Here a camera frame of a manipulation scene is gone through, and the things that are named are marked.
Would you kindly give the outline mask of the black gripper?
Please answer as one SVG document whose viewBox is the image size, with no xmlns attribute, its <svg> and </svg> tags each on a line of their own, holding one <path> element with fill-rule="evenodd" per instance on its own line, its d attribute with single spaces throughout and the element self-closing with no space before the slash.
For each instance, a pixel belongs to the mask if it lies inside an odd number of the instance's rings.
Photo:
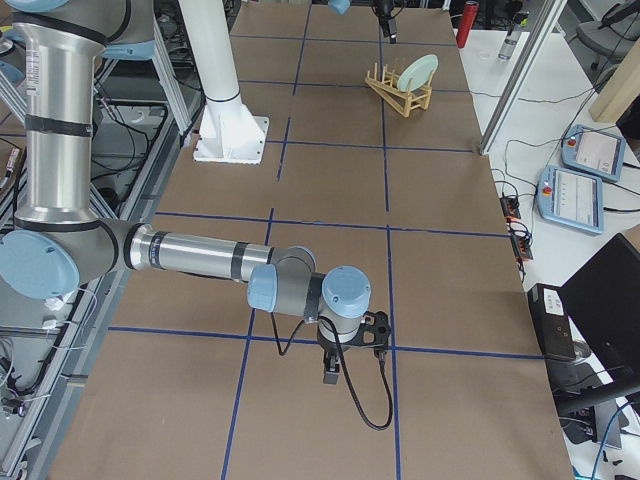
<svg viewBox="0 0 640 480">
<path fill-rule="evenodd" d="M 324 351 L 323 383 L 326 385 L 336 385 L 340 378 L 340 367 L 343 362 L 340 360 L 338 347 L 335 343 L 335 336 L 332 331 L 325 334 L 323 330 L 318 329 L 317 340 Z"/>
<path fill-rule="evenodd" d="M 374 0 L 373 10 L 375 15 L 379 18 L 379 25 L 382 35 L 389 42 L 397 41 L 397 25 L 396 20 L 393 17 L 393 11 L 395 9 L 394 0 Z"/>
</svg>

